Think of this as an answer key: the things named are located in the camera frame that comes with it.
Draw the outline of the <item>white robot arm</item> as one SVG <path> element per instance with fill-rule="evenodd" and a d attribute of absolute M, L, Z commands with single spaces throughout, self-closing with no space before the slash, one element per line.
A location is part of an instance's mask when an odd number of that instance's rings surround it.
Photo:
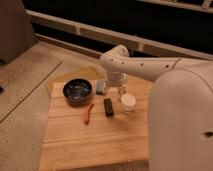
<path fill-rule="evenodd" d="M 128 74 L 153 83 L 148 102 L 150 171 L 213 171 L 213 61 L 134 58 L 118 45 L 100 57 L 107 82 Z"/>

